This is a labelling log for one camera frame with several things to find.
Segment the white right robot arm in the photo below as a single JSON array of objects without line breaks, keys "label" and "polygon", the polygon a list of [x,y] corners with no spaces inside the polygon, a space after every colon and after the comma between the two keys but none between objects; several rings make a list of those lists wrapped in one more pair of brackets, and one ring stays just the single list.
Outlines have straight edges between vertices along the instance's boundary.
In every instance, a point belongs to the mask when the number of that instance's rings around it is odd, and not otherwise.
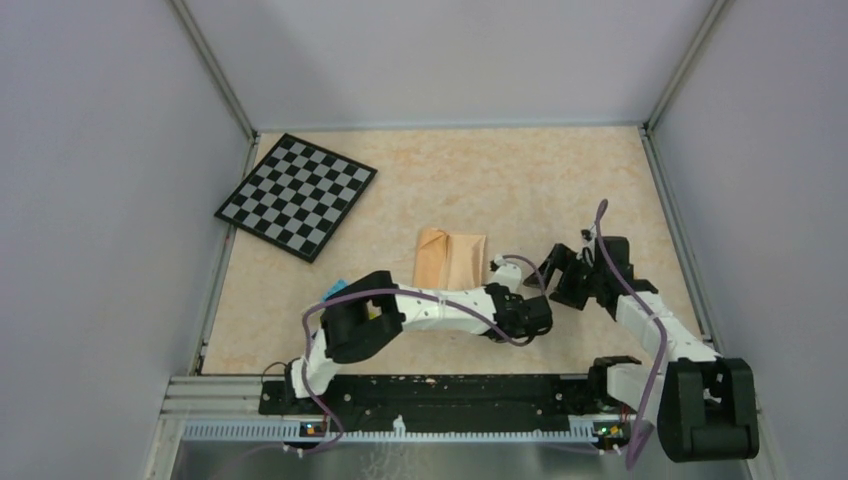
[{"label": "white right robot arm", "polygon": [[622,236],[584,229],[578,250],[555,244],[539,273],[524,284],[544,288],[551,301],[576,310],[595,299],[655,360],[598,359],[586,385],[589,404],[612,412],[624,403],[657,433],[677,463],[753,459],[760,451],[754,375],[741,358],[728,358],[693,335],[639,279]]}]

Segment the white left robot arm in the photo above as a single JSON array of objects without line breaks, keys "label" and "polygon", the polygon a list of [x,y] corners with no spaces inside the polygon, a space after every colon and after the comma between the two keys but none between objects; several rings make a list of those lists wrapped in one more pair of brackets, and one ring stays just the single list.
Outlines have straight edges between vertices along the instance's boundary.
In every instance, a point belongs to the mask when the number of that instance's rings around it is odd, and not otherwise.
[{"label": "white left robot arm", "polygon": [[319,404],[342,366],[374,357],[404,332],[456,331],[525,346],[553,326],[548,299],[517,293],[520,270],[506,264],[493,281],[466,290],[434,290],[394,282],[387,270],[347,285],[303,317],[320,317],[304,330],[304,353],[286,369],[283,401],[297,413]]}]

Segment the orange cloth napkin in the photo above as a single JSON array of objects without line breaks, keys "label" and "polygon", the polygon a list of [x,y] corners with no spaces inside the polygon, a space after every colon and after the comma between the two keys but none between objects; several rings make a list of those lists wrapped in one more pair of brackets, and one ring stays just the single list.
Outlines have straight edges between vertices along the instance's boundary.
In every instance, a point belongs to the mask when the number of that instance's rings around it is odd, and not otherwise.
[{"label": "orange cloth napkin", "polygon": [[482,286],[486,240],[482,234],[422,229],[416,244],[412,285],[437,290]]}]

